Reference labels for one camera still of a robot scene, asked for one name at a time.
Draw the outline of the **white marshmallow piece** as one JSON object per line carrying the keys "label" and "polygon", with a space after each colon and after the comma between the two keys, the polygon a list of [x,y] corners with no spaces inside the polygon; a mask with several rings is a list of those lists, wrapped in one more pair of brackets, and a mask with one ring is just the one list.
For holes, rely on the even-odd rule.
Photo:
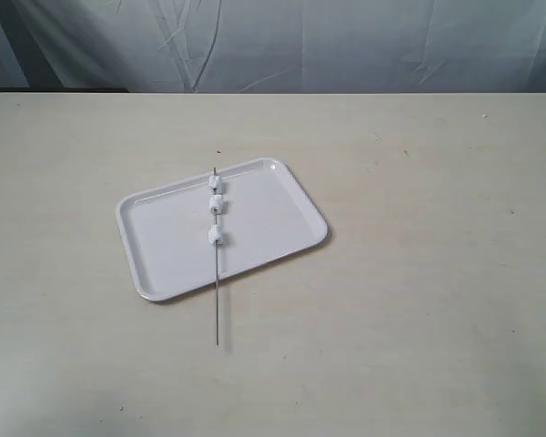
{"label": "white marshmallow piece", "polygon": [[208,187],[214,194],[222,194],[224,185],[221,176],[218,174],[210,175],[208,179]]}
{"label": "white marshmallow piece", "polygon": [[224,200],[220,194],[213,195],[209,200],[209,210],[213,215],[219,215],[223,212]]}
{"label": "white marshmallow piece", "polygon": [[214,223],[207,233],[208,242],[213,246],[221,246],[225,242],[225,233],[220,223]]}

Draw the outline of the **thin metal skewer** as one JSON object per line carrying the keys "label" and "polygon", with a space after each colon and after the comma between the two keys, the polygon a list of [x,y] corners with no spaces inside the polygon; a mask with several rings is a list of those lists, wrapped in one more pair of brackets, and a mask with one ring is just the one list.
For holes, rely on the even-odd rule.
{"label": "thin metal skewer", "polygon": [[218,242],[215,239],[213,243],[215,250],[215,331],[216,331],[216,347],[220,344],[220,329],[219,329],[219,274],[218,274]]}

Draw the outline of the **white rectangular plastic tray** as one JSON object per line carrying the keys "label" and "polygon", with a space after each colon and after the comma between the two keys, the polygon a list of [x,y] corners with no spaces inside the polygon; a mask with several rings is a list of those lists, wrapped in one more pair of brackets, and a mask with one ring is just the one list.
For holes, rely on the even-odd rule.
{"label": "white rectangular plastic tray", "polygon": [[209,210],[208,174],[124,198],[116,217],[137,292],[163,301],[213,284],[215,250],[207,233],[220,223],[218,274],[228,279],[311,249],[326,239],[327,221],[306,191],[274,158],[218,171],[223,212]]}

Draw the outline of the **grey fabric backdrop curtain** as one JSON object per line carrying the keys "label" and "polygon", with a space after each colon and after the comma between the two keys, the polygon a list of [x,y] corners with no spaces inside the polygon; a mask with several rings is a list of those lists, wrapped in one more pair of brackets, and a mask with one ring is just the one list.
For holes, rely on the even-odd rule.
{"label": "grey fabric backdrop curtain", "polygon": [[546,92],[546,1],[0,1],[0,88]]}

